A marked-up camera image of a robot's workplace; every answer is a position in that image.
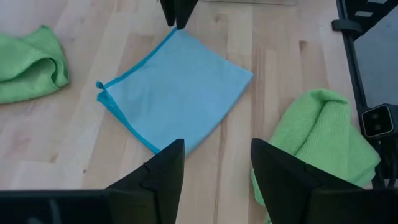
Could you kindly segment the black metal table frame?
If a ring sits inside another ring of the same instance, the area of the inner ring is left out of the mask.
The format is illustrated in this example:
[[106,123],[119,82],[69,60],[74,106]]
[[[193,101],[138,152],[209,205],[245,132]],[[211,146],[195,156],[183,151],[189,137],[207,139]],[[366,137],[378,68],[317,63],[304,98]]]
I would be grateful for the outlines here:
[[398,189],[398,136],[367,138],[361,115],[383,103],[398,105],[398,0],[336,0],[361,135],[380,157],[374,188]]

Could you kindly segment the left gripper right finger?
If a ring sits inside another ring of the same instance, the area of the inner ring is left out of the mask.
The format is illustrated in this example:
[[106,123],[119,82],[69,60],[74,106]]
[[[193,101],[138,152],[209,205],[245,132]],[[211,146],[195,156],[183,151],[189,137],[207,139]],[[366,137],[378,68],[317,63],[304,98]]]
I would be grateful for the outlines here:
[[258,138],[251,160],[272,224],[398,224],[398,189],[362,189]]

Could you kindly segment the green microfiber towel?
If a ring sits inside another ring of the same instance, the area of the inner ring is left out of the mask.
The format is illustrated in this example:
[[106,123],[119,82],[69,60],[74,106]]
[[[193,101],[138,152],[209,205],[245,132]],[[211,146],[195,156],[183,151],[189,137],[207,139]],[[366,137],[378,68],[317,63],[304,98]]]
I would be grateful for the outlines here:
[[0,104],[45,96],[69,81],[66,58],[51,28],[40,26],[22,37],[0,34]]
[[[380,158],[351,124],[348,101],[330,90],[311,90],[285,111],[270,141],[274,147],[362,189]],[[255,173],[255,196],[264,205]]]

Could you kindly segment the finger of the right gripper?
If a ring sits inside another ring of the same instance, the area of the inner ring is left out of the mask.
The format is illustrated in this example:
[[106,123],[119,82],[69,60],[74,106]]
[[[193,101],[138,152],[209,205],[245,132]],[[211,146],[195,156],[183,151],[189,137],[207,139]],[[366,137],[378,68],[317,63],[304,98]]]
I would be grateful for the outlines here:
[[169,27],[175,24],[175,0],[160,0],[165,20]]
[[175,0],[177,29],[183,29],[197,5],[198,0]]

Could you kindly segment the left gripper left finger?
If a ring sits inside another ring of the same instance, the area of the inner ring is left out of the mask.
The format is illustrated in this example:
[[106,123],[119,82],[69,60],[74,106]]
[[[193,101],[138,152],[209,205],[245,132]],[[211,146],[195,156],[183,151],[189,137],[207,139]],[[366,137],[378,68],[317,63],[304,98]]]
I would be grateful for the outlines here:
[[175,224],[184,162],[176,139],[105,189],[0,191],[0,224]]

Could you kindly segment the blue towel with white tag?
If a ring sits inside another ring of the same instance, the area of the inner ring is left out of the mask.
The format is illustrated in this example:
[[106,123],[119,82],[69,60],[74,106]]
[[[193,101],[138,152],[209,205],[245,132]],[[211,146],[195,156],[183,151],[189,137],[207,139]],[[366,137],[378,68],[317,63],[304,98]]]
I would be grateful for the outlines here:
[[183,139],[189,154],[228,114],[252,77],[187,31],[173,29],[130,70],[106,84],[96,82],[97,100],[153,153]]

